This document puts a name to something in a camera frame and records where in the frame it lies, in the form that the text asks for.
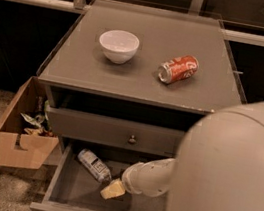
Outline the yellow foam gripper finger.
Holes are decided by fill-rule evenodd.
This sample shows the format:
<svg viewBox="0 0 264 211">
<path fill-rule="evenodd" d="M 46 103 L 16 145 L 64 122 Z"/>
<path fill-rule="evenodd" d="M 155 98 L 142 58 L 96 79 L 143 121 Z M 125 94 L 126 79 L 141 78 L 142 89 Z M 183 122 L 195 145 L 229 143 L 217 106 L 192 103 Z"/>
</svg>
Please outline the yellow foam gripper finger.
<svg viewBox="0 0 264 211">
<path fill-rule="evenodd" d="M 103 197 L 103 199 L 111 199 L 120 197 L 121 195 L 124 195 L 126 193 L 124 185 L 120 178 L 113 180 L 110 182 L 110 184 L 105 187 L 103 190 L 101 190 L 100 194 Z"/>
</svg>

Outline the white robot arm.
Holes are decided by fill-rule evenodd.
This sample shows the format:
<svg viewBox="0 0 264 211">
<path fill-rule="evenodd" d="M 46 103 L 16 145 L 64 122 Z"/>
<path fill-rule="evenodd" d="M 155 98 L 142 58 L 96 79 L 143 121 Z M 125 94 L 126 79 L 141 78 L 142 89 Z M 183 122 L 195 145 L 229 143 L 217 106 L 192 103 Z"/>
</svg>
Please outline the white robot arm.
<svg viewBox="0 0 264 211">
<path fill-rule="evenodd" d="M 264 101 L 198 121 L 175 159 L 136 163 L 101 192 L 166 195 L 167 211 L 264 211 Z"/>
</svg>

